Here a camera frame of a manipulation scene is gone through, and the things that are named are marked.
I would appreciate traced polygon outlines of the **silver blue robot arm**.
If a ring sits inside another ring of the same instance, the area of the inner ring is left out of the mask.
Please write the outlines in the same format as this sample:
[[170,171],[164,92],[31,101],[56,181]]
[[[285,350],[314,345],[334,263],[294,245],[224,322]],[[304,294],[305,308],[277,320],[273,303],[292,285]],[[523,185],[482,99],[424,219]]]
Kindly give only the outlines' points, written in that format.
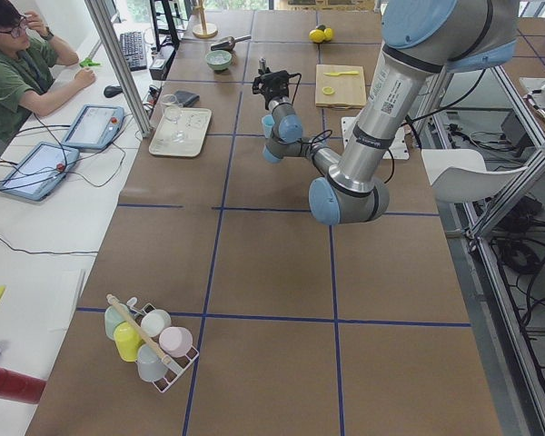
[[253,93],[273,118],[264,157],[308,159],[320,172],[309,188],[309,205],[320,223],[365,223],[389,204],[375,176],[426,79],[441,71],[485,70],[508,62],[517,42],[516,1],[390,1],[381,19],[382,60],[366,105],[347,134],[342,154],[322,139],[303,135],[289,96],[291,74],[260,66]]

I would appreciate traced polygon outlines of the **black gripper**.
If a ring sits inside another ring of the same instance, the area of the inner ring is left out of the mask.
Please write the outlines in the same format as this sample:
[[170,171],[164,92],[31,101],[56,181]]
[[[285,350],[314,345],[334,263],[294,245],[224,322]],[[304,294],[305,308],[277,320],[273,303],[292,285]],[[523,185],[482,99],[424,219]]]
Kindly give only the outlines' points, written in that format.
[[264,104],[268,105],[273,99],[289,96],[290,74],[286,70],[271,72],[264,57],[259,60],[258,75],[252,84],[253,94],[261,94]]

